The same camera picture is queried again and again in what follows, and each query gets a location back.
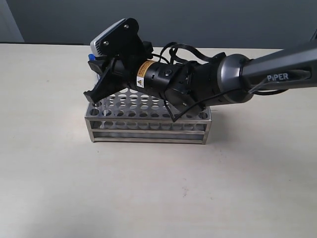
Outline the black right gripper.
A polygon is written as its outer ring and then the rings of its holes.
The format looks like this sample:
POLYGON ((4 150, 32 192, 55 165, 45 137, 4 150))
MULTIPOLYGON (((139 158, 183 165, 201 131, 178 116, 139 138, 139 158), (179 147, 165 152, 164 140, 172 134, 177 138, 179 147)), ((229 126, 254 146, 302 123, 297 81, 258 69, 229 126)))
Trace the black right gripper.
POLYGON ((99 102, 124 88, 146 92, 146 89, 136 86, 137 71, 145 61, 146 58, 136 58, 124 64, 123 60, 108 56, 88 61, 90 69, 99 76, 99 80, 92 90, 84 92, 84 96, 89 102, 99 102))

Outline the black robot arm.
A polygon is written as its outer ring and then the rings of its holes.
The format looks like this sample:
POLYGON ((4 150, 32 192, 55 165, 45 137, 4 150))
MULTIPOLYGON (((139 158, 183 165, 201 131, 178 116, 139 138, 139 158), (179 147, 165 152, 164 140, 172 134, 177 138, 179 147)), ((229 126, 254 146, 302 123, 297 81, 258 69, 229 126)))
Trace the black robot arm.
POLYGON ((203 63, 177 58, 176 49, 171 48, 169 63, 137 55, 89 61, 100 78, 84 93, 86 99, 97 103, 129 88, 163 100, 179 116, 196 116, 209 106, 245 103, 254 95, 271 96, 317 85, 317 45, 313 42, 257 59, 220 53, 203 63))

